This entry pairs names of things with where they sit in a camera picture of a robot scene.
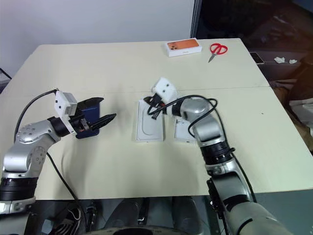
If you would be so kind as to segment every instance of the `black cable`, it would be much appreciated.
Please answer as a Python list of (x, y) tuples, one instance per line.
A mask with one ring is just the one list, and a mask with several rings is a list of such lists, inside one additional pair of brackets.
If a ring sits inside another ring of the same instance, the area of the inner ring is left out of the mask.
[(82, 204), (79, 202), (78, 197), (75, 195), (75, 193), (73, 192), (73, 190), (70, 188), (70, 186), (67, 184), (67, 182), (65, 181), (65, 179), (63, 178), (63, 176), (61, 175), (61, 173), (59, 172), (56, 164), (54, 163), (54, 160), (52, 159), (51, 155), (47, 152), (47, 156), (50, 159), (55, 171), (57, 172), (58, 176), (60, 177), (60, 179), (62, 180), (63, 184), (65, 185), (65, 187), (68, 189), (69, 193), (72, 195), (72, 197), (74, 198), (75, 203), (77, 204), (77, 206), (79, 207), (79, 209), (82, 211), (83, 214), (83, 218), (85, 221), (85, 228), (87, 229), (87, 219), (86, 219), (86, 215), (85, 215), (85, 211), (82, 207)]
[[(169, 107), (169, 106), (171, 106), (171, 105), (173, 105), (173, 104), (176, 104), (176, 103), (179, 102), (179, 101), (182, 101), (182, 100), (187, 99), (187, 98), (193, 98), (193, 97), (205, 99), (206, 101), (208, 101), (208, 102), (210, 103), (210, 105), (212, 106), (212, 108), (211, 108), (208, 112), (206, 112), (204, 115), (202, 115), (202, 116), (199, 117), (198, 119), (194, 120), (194, 121), (188, 126), (188, 132), (189, 132), (189, 134), (190, 134), (191, 136), (195, 137), (195, 136), (190, 132), (191, 127), (192, 127), (194, 124), (196, 124), (198, 121), (200, 121), (201, 119), (203, 119), (204, 117), (206, 117), (207, 115), (209, 115), (210, 113), (212, 113), (213, 111), (215, 111), (215, 112), (216, 112), (216, 115), (217, 115), (217, 117), (218, 117), (218, 119), (219, 119), (219, 121), (220, 121), (220, 124), (221, 124), (221, 127), (222, 127), (222, 131), (223, 131), (223, 134), (224, 134), (224, 137), (225, 137), (225, 141), (226, 141), (226, 143), (228, 144), (227, 135), (226, 135), (226, 130), (225, 130), (225, 127), (224, 127), (222, 118), (221, 118), (221, 116), (220, 116), (220, 114), (219, 114), (219, 112), (218, 112), (218, 110), (217, 110), (218, 101), (217, 101), (216, 99), (213, 99), (213, 98), (207, 99), (207, 98), (205, 98), (205, 97), (202, 96), (202, 95), (196, 95), (196, 94), (195, 94), (195, 95), (193, 95), (193, 94), (192, 94), (192, 95), (186, 95), (186, 96), (183, 96), (183, 97), (181, 97), (181, 98), (178, 98), (178, 99), (176, 99), (176, 100), (174, 100), (174, 101), (172, 101), (172, 102), (170, 102), (170, 103), (164, 105), (163, 107), (158, 108), (158, 109), (156, 109), (156, 110), (154, 110), (154, 111), (152, 111), (152, 112), (150, 112), (151, 109), (152, 109), (152, 106), (150, 106), (149, 109), (148, 109), (147, 114), (148, 114), (148, 115), (153, 115), (153, 114), (155, 114), (155, 113), (157, 113), (157, 112), (160, 112), (160, 111), (166, 109), (167, 107)], [(244, 178), (245, 178), (246, 183), (247, 183), (247, 185), (248, 185), (248, 187), (249, 187), (249, 190), (250, 190), (251, 197), (252, 197), (253, 201), (254, 201), (255, 203), (257, 203), (256, 197), (255, 197), (255, 194), (254, 194), (254, 191), (253, 191), (253, 189), (252, 189), (252, 185), (251, 185), (251, 183), (250, 183), (250, 181), (249, 181), (249, 179), (248, 179), (248, 177), (247, 177), (247, 175), (246, 175), (246, 172), (244, 171), (244, 169), (243, 169), (242, 166), (240, 165), (240, 163), (239, 163), (238, 159), (236, 158), (235, 154), (231, 153), (231, 155), (232, 155), (232, 157), (235, 159), (235, 161), (236, 161), (236, 163), (238, 164), (238, 166), (239, 166), (241, 172), (242, 172), (243, 175), (244, 175)]]
[(16, 139), (16, 134), (18, 133), (19, 131), (19, 128), (20, 128), (20, 124), (21, 124), (21, 121), (22, 121), (22, 118), (24, 117), (27, 109), (30, 107), (30, 105), (32, 105), (37, 99), (47, 95), (47, 94), (51, 94), (51, 93), (56, 93), (57, 92), (57, 89), (54, 89), (54, 90), (51, 90), (51, 91), (48, 91), (48, 92), (45, 92), (45, 93), (42, 93), (40, 94), (39, 96), (33, 98), (26, 106), (25, 108), (23, 109), (17, 123), (16, 123), (16, 126), (15, 126), (15, 130), (14, 130), (14, 142), (15, 142), (15, 139)]
[(12, 77), (8, 75), (3, 69), (0, 68), (0, 72), (2, 72), (5, 76), (7, 76), (8, 78), (12, 80)]
[(223, 226), (224, 226), (224, 229), (223, 229), (223, 230), (225, 230), (225, 234), (226, 234), (226, 235), (229, 235), (228, 227), (227, 227), (226, 219), (225, 219), (225, 216), (224, 216), (224, 215), (222, 216), (222, 222), (223, 222)]
[(223, 230), (220, 232), (220, 235), (222, 235), (222, 233), (224, 232), (224, 230), (225, 230), (225, 227), (224, 227)]
[[(39, 96), (33, 98), (26, 106), (25, 108), (23, 109), (17, 123), (16, 123), (16, 127), (15, 127), (15, 131), (14, 131), (14, 142), (16, 140), (16, 134), (17, 132), (19, 131), (19, 128), (20, 128), (20, 124), (21, 124), (21, 121), (22, 121), (22, 118), (24, 117), (27, 109), (39, 98), (47, 95), (47, 94), (51, 94), (51, 93), (56, 93), (58, 90), (57, 89), (53, 89), (51, 91), (48, 91), (48, 92), (45, 92), (45, 93), (42, 93), (40, 94)], [(84, 217), (84, 221), (85, 221), (85, 229), (87, 229), (87, 220), (86, 220), (86, 215), (85, 215), (85, 211), (81, 205), (81, 203), (79, 202), (77, 196), (75, 195), (75, 193), (73, 192), (73, 190), (70, 188), (70, 186), (67, 184), (67, 182), (65, 181), (65, 179), (62, 177), (62, 175), (60, 174), (57, 166), (55, 165), (51, 155), (47, 152), (47, 156), (49, 157), (55, 171), (57, 172), (58, 176), (60, 177), (61, 181), (63, 182), (63, 184), (65, 185), (65, 187), (68, 189), (69, 193), (72, 195), (72, 197), (74, 198), (74, 201), (75, 203), (77, 204), (77, 206), (79, 207), (79, 209), (82, 211), (82, 214), (83, 214), (83, 217)]]

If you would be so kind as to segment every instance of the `scissors handle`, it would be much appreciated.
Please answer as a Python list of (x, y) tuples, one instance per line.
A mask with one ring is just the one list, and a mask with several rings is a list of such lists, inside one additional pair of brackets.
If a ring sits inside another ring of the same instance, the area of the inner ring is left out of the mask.
[(217, 54), (217, 55), (223, 55), (228, 51), (228, 47), (226, 47), (222, 44), (219, 44), (219, 43), (213, 43), (210, 46), (210, 51), (214, 54)]

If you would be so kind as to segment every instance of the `red scissors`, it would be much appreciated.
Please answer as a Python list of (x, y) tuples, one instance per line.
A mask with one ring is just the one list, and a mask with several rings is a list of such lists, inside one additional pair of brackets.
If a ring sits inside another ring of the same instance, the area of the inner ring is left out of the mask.
[(212, 55), (211, 55), (208, 63), (210, 63), (211, 60), (213, 60), (213, 58), (216, 55), (223, 55), (223, 54), (225, 54), (228, 51), (228, 47), (226, 47), (225, 45), (219, 44), (219, 43), (213, 43), (210, 46), (210, 51), (211, 51)]

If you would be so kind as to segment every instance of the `white wall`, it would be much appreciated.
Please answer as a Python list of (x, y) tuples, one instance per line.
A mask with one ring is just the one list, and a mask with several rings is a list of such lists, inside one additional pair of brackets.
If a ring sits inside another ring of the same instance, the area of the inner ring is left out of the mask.
[(0, 0), (0, 67), (13, 76), (41, 44), (189, 38), (193, 0)]

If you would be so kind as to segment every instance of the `scissors blade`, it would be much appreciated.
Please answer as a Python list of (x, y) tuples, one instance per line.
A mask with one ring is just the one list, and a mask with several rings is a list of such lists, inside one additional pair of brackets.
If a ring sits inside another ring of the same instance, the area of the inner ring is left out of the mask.
[(210, 57), (208, 63), (210, 63), (210, 62), (213, 60), (213, 58), (214, 58), (215, 56), (216, 56), (216, 54), (212, 53), (212, 55), (211, 55), (211, 57)]

